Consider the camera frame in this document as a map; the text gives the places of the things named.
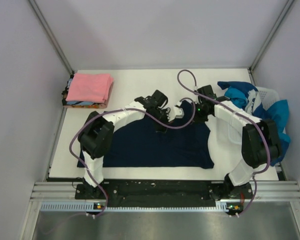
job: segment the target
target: gray floor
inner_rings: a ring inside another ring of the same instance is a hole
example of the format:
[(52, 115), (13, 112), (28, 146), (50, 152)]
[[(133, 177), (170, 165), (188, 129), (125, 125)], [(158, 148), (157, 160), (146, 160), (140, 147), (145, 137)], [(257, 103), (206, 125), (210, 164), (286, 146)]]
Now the gray floor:
[(73, 212), (41, 212), (34, 240), (298, 240), (287, 203), (254, 203), (238, 218), (225, 213), (107, 213), (79, 215), (48, 235)]

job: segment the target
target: navy shirt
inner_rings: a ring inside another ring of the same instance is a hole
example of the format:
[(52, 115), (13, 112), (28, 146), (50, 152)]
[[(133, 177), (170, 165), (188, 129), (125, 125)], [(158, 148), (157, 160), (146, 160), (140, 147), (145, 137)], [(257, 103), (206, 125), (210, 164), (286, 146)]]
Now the navy shirt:
[[(183, 101), (184, 117), (171, 126), (181, 126), (192, 116), (192, 104)], [(204, 123), (156, 132), (154, 121), (145, 116), (113, 134), (103, 167), (214, 167), (209, 150), (210, 130)]]

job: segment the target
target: stack of folded cloth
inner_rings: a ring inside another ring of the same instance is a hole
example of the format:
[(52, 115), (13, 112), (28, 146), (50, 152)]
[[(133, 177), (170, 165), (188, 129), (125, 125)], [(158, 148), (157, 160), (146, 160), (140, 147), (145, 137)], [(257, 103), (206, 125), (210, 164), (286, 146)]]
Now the stack of folded cloth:
[(63, 91), (65, 107), (106, 108), (109, 102), (114, 78), (108, 73), (75, 73)]

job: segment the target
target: white wall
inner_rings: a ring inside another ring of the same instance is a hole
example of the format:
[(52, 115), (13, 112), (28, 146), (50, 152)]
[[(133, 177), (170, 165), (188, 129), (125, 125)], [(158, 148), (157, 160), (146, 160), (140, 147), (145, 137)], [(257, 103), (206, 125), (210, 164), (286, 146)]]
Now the white wall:
[(288, 176), (300, 184), (300, 0), (284, 21), (255, 71), (258, 85), (275, 89), (288, 99), (291, 136), (285, 162)]
[(36, 0), (76, 70), (249, 67), (287, 0)]
[(42, 180), (69, 77), (26, 0), (0, 0), (0, 240), (17, 239)]

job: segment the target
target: pink towel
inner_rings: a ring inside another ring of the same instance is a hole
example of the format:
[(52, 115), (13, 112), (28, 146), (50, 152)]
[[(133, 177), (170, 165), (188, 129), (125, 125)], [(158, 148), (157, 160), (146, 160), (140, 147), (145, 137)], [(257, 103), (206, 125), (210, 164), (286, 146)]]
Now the pink towel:
[(109, 96), (109, 89), (114, 78), (108, 73), (75, 73), (69, 87), (66, 101), (104, 103)]

